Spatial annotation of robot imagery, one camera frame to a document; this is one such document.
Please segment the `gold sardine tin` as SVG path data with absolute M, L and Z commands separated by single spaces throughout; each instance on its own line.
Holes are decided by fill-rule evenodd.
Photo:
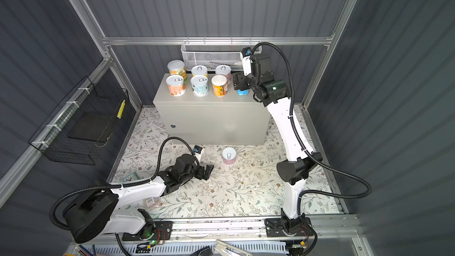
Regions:
M 248 93 L 249 93 L 249 90 L 237 90 L 237 94 L 239 96 L 246 96 L 246 95 L 248 95 Z

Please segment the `pink label can front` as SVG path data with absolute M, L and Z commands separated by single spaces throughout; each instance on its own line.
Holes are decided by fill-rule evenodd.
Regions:
M 227 83 L 230 84 L 232 80 L 231 67 L 227 65 L 219 65 L 215 69 L 217 75 L 223 75 L 227 79 Z

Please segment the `pink label can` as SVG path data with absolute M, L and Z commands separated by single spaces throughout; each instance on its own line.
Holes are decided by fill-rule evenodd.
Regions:
M 237 160 L 237 151 L 232 147 L 226 147 L 222 151 L 223 163 L 226 165 L 232 165 Z
M 232 80 L 231 67 L 227 65 L 219 65 L 215 69 L 217 75 L 223 75 L 227 79 L 227 83 L 230 84 Z

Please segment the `orange can plain lid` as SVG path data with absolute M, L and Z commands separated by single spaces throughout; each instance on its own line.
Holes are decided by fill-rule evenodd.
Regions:
M 224 97 L 228 93 L 228 79 L 224 75 L 215 75 L 212 78 L 213 94 L 216 97 Z

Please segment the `pink label can back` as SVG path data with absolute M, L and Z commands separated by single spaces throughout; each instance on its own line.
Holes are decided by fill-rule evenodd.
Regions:
M 223 163 L 226 165 L 232 165 L 237 160 L 237 151 L 232 147 L 226 147 L 222 151 Z

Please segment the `blue grey label can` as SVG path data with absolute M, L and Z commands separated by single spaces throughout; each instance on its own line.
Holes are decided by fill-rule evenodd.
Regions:
M 196 97 L 204 97 L 208 95 L 208 78 L 204 75 L 196 75 L 190 80 L 193 94 Z

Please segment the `yellow label can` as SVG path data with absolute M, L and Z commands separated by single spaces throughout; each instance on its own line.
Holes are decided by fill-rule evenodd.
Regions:
M 191 69 L 192 76 L 205 76 L 208 77 L 208 68 L 204 65 L 197 65 Z

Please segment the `orange peach label can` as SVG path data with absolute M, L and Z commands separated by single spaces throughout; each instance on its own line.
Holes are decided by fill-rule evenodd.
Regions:
M 168 86 L 169 93 L 173 97 L 182 96 L 186 92 L 185 81 L 181 75 L 170 75 L 166 79 L 166 84 Z

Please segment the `green orange label can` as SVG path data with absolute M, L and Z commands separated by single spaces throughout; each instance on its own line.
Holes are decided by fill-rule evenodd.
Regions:
M 184 83 L 187 82 L 187 72 L 185 63 L 182 60 L 172 60 L 168 63 L 167 68 L 171 75 L 180 75 L 184 79 Z

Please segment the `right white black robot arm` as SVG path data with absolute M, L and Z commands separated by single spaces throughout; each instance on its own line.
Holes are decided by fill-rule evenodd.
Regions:
M 300 211 L 300 194 L 316 164 L 312 160 L 314 150 L 295 117 L 291 89 L 284 81 L 275 79 L 268 55 L 252 55 L 247 50 L 241 62 L 243 70 L 232 75 L 234 89 L 252 91 L 254 100 L 264 105 L 277 126 L 286 150 L 286 160 L 277 164 L 278 175 L 284 181 L 284 204 L 280 220 L 264 221 L 268 235 L 309 235 L 309 224 Z

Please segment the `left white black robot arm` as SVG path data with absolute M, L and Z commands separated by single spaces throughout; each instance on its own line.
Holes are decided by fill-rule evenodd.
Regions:
M 208 180 L 214 166 L 201 166 L 198 162 L 195 155 L 183 154 L 173 166 L 160 171 L 153 179 L 108 184 L 75 193 L 75 199 L 63 211 L 73 239 L 83 244 L 111 233 L 126 233 L 141 240 L 162 238 L 161 230 L 145 209 L 124 212 L 122 208 L 140 200 L 171 194 L 193 178 Z

